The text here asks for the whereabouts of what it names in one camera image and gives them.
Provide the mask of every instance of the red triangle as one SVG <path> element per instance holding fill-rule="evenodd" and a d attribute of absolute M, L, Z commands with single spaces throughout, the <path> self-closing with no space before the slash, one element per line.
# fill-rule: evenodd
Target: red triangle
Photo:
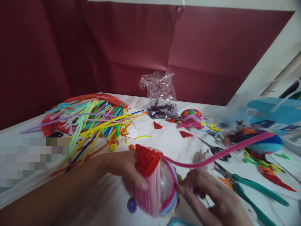
<path fill-rule="evenodd" d="M 137 152 L 138 170 L 144 177 L 148 177 L 155 171 L 163 153 L 150 150 L 140 144 L 136 144 L 135 147 Z"/>
<path fill-rule="evenodd" d="M 187 132 L 185 132 L 185 131 L 180 131 L 180 134 L 182 135 L 183 138 L 186 138 L 186 137 L 193 137 L 192 134 L 187 133 Z"/>
<path fill-rule="evenodd" d="M 177 123 L 177 121 L 174 120 L 174 119 L 166 119 L 165 121 L 172 122 L 172 123 Z"/>
<path fill-rule="evenodd" d="M 156 122 L 153 122 L 153 123 L 154 123 L 154 128 L 155 129 L 162 129 L 163 128 L 160 124 L 158 124 Z"/>

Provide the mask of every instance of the scissors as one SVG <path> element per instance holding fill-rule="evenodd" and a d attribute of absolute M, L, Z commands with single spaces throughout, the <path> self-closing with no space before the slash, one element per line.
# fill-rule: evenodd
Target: scissors
<path fill-rule="evenodd" d="M 271 190 L 267 189 L 266 187 L 240 177 L 237 174 L 231 174 L 229 173 L 224 167 L 222 167 L 220 164 L 218 164 L 217 162 L 214 162 L 215 165 L 218 167 L 215 167 L 214 170 L 216 170 L 217 172 L 219 172 L 221 175 L 223 175 L 226 179 L 230 179 L 230 183 L 232 184 L 232 188 L 233 191 L 238 194 L 240 197 L 242 197 L 247 203 L 249 203 L 254 211 L 257 214 L 258 219 L 266 226 L 277 226 L 270 218 L 268 218 L 267 215 L 265 215 L 245 194 L 244 189 L 239 185 L 239 183 L 247 185 L 261 193 L 263 193 L 264 195 L 270 197 L 271 199 L 275 200 L 276 202 L 280 203 L 283 206 L 288 207 L 289 203 L 281 198 L 279 195 L 275 194 L 274 192 L 272 192 Z"/>
<path fill-rule="evenodd" d="M 207 142 L 203 141 L 201 138 L 199 138 L 204 144 L 206 144 L 209 148 L 210 148 L 210 151 L 212 152 L 212 154 L 216 154 L 220 151 L 223 150 L 223 148 L 220 148 L 220 147 L 213 147 L 212 145 L 208 144 Z M 220 160 L 224 161 L 224 162 L 228 162 L 228 158 L 231 158 L 231 155 L 228 154 L 224 157 L 221 157 Z"/>

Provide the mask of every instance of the plastic bag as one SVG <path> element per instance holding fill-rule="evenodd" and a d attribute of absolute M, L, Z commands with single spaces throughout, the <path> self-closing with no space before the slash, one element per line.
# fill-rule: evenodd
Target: plastic bag
<path fill-rule="evenodd" d="M 142 75 L 139 82 L 140 88 L 147 88 L 147 97 L 150 107 L 147 109 L 153 119 L 175 118 L 178 116 L 176 108 L 176 92 L 172 84 L 174 74 L 164 74 L 155 71 L 151 75 Z"/>
<path fill-rule="evenodd" d="M 219 125 L 230 130 L 239 130 L 242 127 L 260 127 L 273 131 L 280 135 L 283 140 L 300 137 L 301 100 L 289 99 L 301 91 L 301 80 L 297 79 L 297 81 L 299 83 L 298 88 L 285 98 L 260 97 L 248 94 L 234 96 L 221 112 L 218 119 Z"/>

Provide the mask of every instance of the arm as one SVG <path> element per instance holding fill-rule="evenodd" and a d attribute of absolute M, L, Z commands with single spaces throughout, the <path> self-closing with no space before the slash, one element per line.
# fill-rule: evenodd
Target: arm
<path fill-rule="evenodd" d="M 135 161 L 135 150 L 96 156 L 9 204 L 0 210 L 0 219 L 3 225 L 49 225 L 107 173 L 124 176 L 145 190 Z"/>

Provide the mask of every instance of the right hand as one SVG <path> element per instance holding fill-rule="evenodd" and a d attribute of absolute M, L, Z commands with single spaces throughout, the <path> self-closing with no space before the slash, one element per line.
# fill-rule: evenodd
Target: right hand
<path fill-rule="evenodd" d="M 238 196 L 204 169 L 191 170 L 178 191 L 204 226 L 253 226 Z M 209 195 L 215 205 L 207 209 L 196 194 Z"/>

